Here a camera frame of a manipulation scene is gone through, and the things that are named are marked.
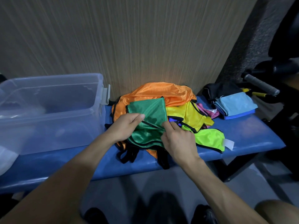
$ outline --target transparent plastic bin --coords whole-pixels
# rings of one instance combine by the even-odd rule
[[[25,155],[88,145],[104,132],[106,94],[97,73],[7,80],[0,84],[0,146]]]

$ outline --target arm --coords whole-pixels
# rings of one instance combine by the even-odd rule
[[[87,148],[26,196],[6,216],[5,223],[69,223],[78,217],[80,199],[99,162],[117,141],[127,139],[144,119],[125,114]]]
[[[220,224],[267,224],[255,210],[211,172],[197,153],[193,133],[182,130],[174,122],[164,122],[163,126],[166,132],[161,139],[165,149],[196,184]]]

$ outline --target left hand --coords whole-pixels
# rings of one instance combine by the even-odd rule
[[[105,132],[109,137],[113,138],[114,143],[126,140],[139,123],[144,120],[145,115],[139,113],[126,113],[121,115]]]

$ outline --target blue bench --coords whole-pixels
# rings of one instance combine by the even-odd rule
[[[208,108],[203,97],[197,97],[197,99],[198,102],[204,104],[205,108]],[[111,107],[106,106],[106,123],[112,123],[110,113]],[[223,154],[198,147],[198,153],[205,161],[256,154],[285,147],[283,141],[255,115],[231,120],[216,118],[212,128],[221,130],[225,138],[234,141],[235,145],[232,151],[226,148]],[[0,176],[0,194],[31,191],[85,147],[19,156],[12,167]],[[108,150],[97,167],[92,180],[162,169],[157,160],[145,150],[139,151],[133,163],[125,164],[116,159],[118,151],[115,146]]]

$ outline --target bench leg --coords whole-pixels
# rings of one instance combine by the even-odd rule
[[[252,153],[243,156],[237,156],[228,165],[223,159],[211,161],[216,168],[219,179],[223,182],[229,182],[251,164],[257,161],[264,153]]]

